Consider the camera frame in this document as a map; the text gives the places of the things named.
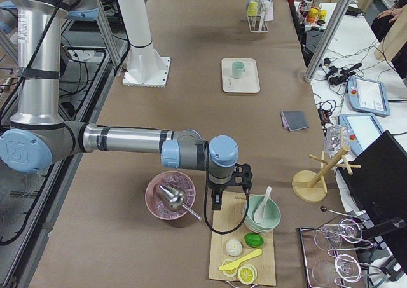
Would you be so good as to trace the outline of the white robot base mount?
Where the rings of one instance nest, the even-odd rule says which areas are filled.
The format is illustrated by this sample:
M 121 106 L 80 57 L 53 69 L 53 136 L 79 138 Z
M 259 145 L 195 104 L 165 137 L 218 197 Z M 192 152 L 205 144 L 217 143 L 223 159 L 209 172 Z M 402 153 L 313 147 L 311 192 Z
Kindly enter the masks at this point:
M 145 0 L 118 0 L 130 50 L 123 84 L 163 88 L 169 75 L 169 57 L 155 50 Z

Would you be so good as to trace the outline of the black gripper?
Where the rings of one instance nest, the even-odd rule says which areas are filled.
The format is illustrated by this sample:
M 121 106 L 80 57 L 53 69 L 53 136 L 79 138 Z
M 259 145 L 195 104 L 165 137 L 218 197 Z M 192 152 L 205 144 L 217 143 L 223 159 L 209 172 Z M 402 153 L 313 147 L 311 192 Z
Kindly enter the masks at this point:
M 227 178 L 207 178 L 207 185 L 211 190 L 212 210 L 221 210 L 222 192 L 227 188 L 228 181 Z

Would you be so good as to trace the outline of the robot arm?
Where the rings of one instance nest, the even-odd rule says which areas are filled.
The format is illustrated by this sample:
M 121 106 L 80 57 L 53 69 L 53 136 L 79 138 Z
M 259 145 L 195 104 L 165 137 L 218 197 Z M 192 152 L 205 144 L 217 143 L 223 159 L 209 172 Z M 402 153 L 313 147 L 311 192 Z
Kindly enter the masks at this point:
M 126 84 L 163 87 L 170 59 L 152 45 L 145 0 L 115 0 L 127 41 L 117 44 L 101 0 L 10 0 L 18 86 L 1 110 L 1 160 L 17 172 L 48 169 L 93 151 L 158 153 L 168 168 L 206 173 L 212 208 L 236 185 L 237 143 L 194 130 L 98 126 L 92 116 L 125 58 Z

